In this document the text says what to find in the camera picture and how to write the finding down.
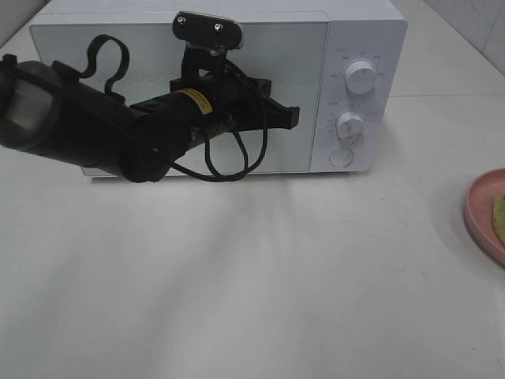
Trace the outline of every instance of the white tile wall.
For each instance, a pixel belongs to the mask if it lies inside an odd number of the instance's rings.
[[[505,75],[505,0],[425,1]]]
[[[479,51],[484,50],[503,0],[425,0]]]
[[[505,74],[505,8],[502,8],[484,48],[484,55]]]
[[[0,46],[46,5],[46,0],[0,0]]]

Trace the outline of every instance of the black strap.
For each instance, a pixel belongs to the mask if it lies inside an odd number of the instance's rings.
[[[120,81],[128,71],[129,67],[129,51],[128,47],[119,39],[113,36],[108,36],[107,34],[100,34],[95,37],[88,47],[88,67],[80,73],[81,79],[87,79],[92,77],[96,73],[96,58],[102,46],[108,41],[115,42],[121,49],[121,63],[119,64],[118,71],[116,74],[105,82],[104,92],[106,95],[113,96],[116,98],[123,98],[123,96],[118,93],[112,92],[112,86],[116,81]]]

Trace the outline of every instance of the tile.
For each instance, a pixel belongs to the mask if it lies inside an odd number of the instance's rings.
[[[0,7],[0,47],[36,12],[46,5],[44,0],[3,2]]]
[[[505,93],[505,77],[429,5],[406,5],[410,24],[392,96]]]
[[[479,51],[498,16],[503,0],[425,0]]]
[[[500,11],[496,19],[488,43],[484,48],[484,55],[505,74],[505,9]]]

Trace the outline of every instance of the yellow label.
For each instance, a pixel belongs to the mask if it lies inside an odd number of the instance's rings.
[[[184,88],[179,92],[182,92],[185,95],[189,96],[191,99],[193,99],[193,101],[196,103],[196,105],[198,105],[198,107],[202,111],[203,115],[212,113],[213,109],[211,102],[208,101],[208,99],[201,92],[192,88]]]

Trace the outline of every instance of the white table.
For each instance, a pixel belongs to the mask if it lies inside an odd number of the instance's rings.
[[[0,149],[0,377],[504,378],[462,199],[505,79],[418,0],[367,174],[93,180]],[[26,29],[2,53],[36,58]]]

